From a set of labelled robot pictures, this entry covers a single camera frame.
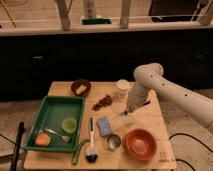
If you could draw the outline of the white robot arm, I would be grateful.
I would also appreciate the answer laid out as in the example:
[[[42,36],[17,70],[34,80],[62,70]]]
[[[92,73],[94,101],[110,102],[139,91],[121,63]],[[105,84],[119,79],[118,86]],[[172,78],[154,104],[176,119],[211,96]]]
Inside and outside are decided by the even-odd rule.
[[[134,70],[135,83],[128,93],[124,115],[142,107],[150,90],[171,101],[213,134],[213,100],[163,77],[159,63],[140,65]]]

